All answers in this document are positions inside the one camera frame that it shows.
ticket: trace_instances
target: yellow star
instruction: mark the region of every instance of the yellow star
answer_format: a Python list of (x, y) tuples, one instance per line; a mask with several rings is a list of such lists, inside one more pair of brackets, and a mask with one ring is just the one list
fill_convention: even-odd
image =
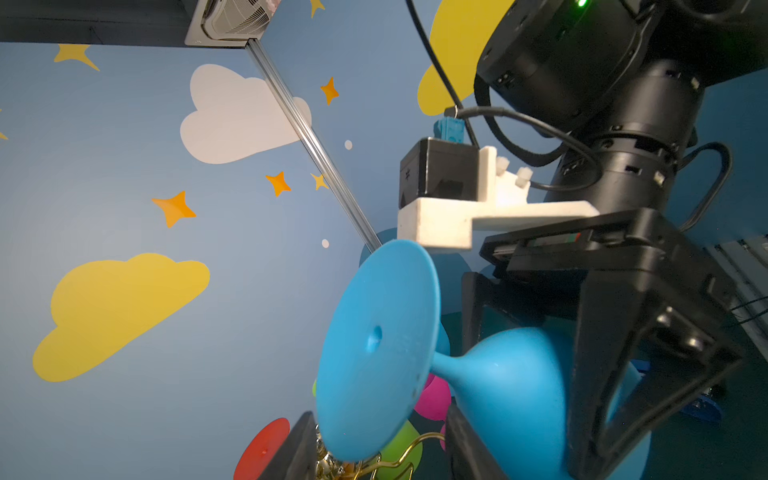
[(320, 3), (320, 0), (310, 0), (310, 2), (312, 2), (312, 17), (311, 17), (311, 18), (315, 18), (315, 11), (316, 11), (318, 8), (321, 8), (322, 10), (325, 10), (325, 9), (326, 9), (326, 8), (323, 6), (323, 4), (322, 4), (322, 3)]
[(320, 87), (320, 90), (322, 90), (323, 93), (326, 94), (326, 100), (328, 101), (328, 105), (331, 104), (331, 100), (339, 96), (339, 92), (336, 91), (336, 89), (333, 87), (333, 77), (331, 77), (331, 79), (328, 81), (328, 85)]
[(279, 197), (282, 192), (290, 192), (290, 187), (286, 183), (285, 175), (283, 175), (284, 173), (280, 172), (276, 177), (265, 175), (266, 179), (275, 187), (275, 197)]
[(152, 199), (152, 201), (155, 202), (158, 207), (162, 208), (163, 212), (165, 212), (165, 223), (168, 225), (168, 228), (171, 228), (173, 225), (175, 225), (176, 222), (181, 218), (191, 218), (197, 216), (187, 206), (187, 201), (184, 197), (185, 192), (181, 192), (176, 197), (169, 198), (167, 200), (159, 200), (157, 198)]
[(60, 43), (58, 44), (58, 55), (56, 55), (56, 58), (53, 59), (55, 62), (60, 62), (64, 60), (79, 60), (86, 64), (87, 66), (93, 68), (95, 71), (99, 71), (98, 67), (94, 65), (94, 62), (91, 61), (88, 56), (86, 56), (85, 51), (90, 47), (90, 45), (71, 45), (71, 44), (65, 44)]
[(315, 179), (315, 190), (319, 190), (320, 187), (328, 188), (328, 185), (326, 185), (325, 175), (320, 175), (319, 177), (315, 177), (315, 174), (310, 175), (312, 175), (312, 177)]

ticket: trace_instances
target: dark green surface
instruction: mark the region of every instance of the dark green surface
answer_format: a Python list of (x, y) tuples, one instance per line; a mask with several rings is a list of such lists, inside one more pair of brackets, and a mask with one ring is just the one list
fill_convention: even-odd
[[(461, 313), (442, 317), (451, 341), (451, 354), (461, 352)], [(505, 318), (486, 312), (483, 336), (507, 329)], [(573, 334), (574, 323), (550, 319), (548, 329)], [(644, 480), (767, 480), (768, 479), (768, 362), (741, 328), (729, 334), (746, 353), (743, 366), (726, 380), (727, 394), (720, 400), (725, 418), (708, 425), (680, 413), (654, 431)], [(438, 432), (442, 422), (417, 413), (411, 423), (421, 433)], [(427, 441), (414, 480), (449, 477), (445, 453), (439, 443)]]

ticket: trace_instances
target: air conditioner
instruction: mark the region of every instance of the air conditioner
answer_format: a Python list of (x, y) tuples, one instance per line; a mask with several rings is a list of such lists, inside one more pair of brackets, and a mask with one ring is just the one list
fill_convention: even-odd
[(199, 0), (184, 43), (197, 47), (243, 47), (261, 38), (280, 0)]

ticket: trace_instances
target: dark gray ceiling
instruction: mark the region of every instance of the dark gray ceiling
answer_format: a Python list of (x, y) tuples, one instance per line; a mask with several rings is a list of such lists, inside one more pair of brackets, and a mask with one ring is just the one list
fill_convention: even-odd
[(197, 0), (0, 0), (0, 41), (184, 46)]

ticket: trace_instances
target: blue clamp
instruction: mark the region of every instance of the blue clamp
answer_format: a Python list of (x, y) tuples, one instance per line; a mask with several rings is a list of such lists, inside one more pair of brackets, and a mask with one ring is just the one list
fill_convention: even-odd
[(458, 118), (443, 117), (435, 122), (435, 138), (464, 143), (464, 121)]

